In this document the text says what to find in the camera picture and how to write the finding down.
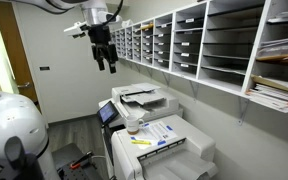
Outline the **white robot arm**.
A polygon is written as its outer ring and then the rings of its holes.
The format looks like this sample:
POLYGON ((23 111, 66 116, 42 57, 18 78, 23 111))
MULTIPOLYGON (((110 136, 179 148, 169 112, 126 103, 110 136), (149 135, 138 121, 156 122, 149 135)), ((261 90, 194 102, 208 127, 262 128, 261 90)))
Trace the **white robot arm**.
POLYGON ((93 58, 97 61, 99 70, 105 69, 103 60, 109 65, 110 73, 116 72, 118 55, 116 46, 112 42, 109 24, 122 20, 119 12, 123 1, 120 0, 117 10, 110 13, 105 0, 2 0, 6 2, 19 2, 36 6, 51 14, 63 14, 79 6, 84 16, 83 22, 75 22, 73 26, 64 30, 67 36, 73 38, 88 35, 92 43, 93 58))

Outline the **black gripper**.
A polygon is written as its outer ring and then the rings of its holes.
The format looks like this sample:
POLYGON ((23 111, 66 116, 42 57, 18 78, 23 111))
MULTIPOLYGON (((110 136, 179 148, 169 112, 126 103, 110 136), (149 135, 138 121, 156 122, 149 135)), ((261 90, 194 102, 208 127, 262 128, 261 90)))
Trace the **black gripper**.
POLYGON ((108 62, 110 73, 114 74, 116 72, 116 62, 118 61, 118 56, 116 48, 114 46, 109 46, 109 42, 111 41, 109 27, 100 25, 91 26, 88 30, 88 36, 90 37, 92 43, 93 56, 96 57, 99 70, 105 70, 103 57, 109 56, 108 62))

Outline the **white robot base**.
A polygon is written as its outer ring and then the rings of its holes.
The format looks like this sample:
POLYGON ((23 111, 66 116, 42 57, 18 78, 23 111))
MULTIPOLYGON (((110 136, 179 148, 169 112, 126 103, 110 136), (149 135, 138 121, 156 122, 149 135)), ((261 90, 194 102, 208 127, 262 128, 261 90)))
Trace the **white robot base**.
POLYGON ((26 153, 37 157, 45 180, 60 180, 40 111, 28 97, 0 91, 0 167, 7 164, 4 147, 13 136, 20 139, 26 153))

